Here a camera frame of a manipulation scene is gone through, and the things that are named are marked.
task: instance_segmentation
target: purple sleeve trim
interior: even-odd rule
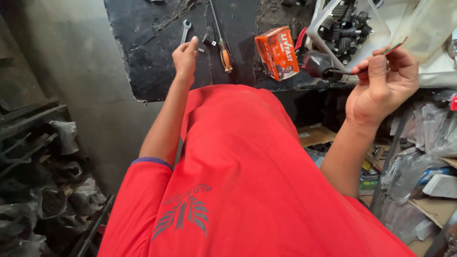
[[[157,158],[157,157],[141,157],[141,158],[138,158],[138,159],[134,160],[132,162],[132,164],[130,164],[130,165],[133,165],[133,164],[135,164],[137,162],[142,162],[142,161],[150,161],[150,162],[155,162],[155,163],[158,163],[158,164],[162,164],[162,165],[165,165],[165,166],[169,167],[171,170],[173,170],[171,168],[170,164],[168,164],[168,162],[166,162],[166,161],[164,161],[164,160],[162,160],[160,158]]]

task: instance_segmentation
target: red t-shirt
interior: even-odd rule
[[[301,147],[269,91],[189,92],[174,170],[128,169],[98,256],[414,256]]]

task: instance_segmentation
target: hand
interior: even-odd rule
[[[385,47],[361,61],[352,69],[358,74],[355,86],[346,102],[346,119],[376,129],[379,124],[419,88],[419,63],[404,48],[384,56]]]
[[[198,56],[198,38],[192,37],[190,42],[180,45],[172,54],[175,63],[176,77],[183,78],[191,86],[194,81],[195,58]]]

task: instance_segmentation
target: red plastic piece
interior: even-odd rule
[[[451,100],[451,111],[457,111],[457,95],[452,97],[452,100]]]
[[[303,28],[297,38],[297,43],[295,44],[295,50],[298,50],[302,46],[303,37],[305,36],[307,28]]]

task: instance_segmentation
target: orange screwdriver handle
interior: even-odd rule
[[[225,72],[230,73],[233,70],[232,67],[232,57],[230,56],[229,49],[227,48],[227,43],[225,41],[219,42],[219,48],[221,51],[221,61],[224,65]]]

